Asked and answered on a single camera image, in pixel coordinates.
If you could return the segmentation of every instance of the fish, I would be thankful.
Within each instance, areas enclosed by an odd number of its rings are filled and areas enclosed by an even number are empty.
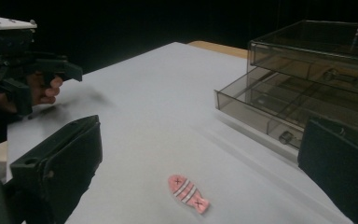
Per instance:
[[[209,207],[209,201],[201,197],[197,187],[185,176],[171,175],[168,178],[168,185],[177,200],[193,206],[198,213],[204,213]]]

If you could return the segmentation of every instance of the white mounting plate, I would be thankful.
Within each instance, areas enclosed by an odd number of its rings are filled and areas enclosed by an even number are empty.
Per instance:
[[[12,19],[0,18],[0,30],[34,29],[37,25],[34,21],[15,21]]]

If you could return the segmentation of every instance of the black background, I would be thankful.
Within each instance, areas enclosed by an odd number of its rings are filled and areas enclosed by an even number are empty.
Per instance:
[[[65,54],[88,73],[172,42],[247,49],[300,20],[358,22],[358,0],[0,0],[0,17],[35,20],[31,50]]]

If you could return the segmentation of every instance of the human hand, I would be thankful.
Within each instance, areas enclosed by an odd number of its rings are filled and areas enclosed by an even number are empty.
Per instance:
[[[62,78],[56,76],[50,82],[50,88],[44,84],[43,74],[35,72],[27,76],[27,82],[32,95],[32,105],[54,104],[56,96],[60,93],[60,86],[63,83]],[[0,109],[16,113],[17,108],[13,101],[8,101],[4,93],[0,93]]]

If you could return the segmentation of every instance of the finger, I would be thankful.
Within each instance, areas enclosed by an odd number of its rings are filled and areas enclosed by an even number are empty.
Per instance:
[[[40,104],[54,104],[54,102],[56,101],[55,97],[42,97],[40,98]]]
[[[60,88],[48,88],[45,90],[45,95],[47,97],[56,96],[60,93]]]
[[[54,79],[50,81],[50,86],[52,88],[59,88],[63,83],[63,80],[61,77],[56,76]]]

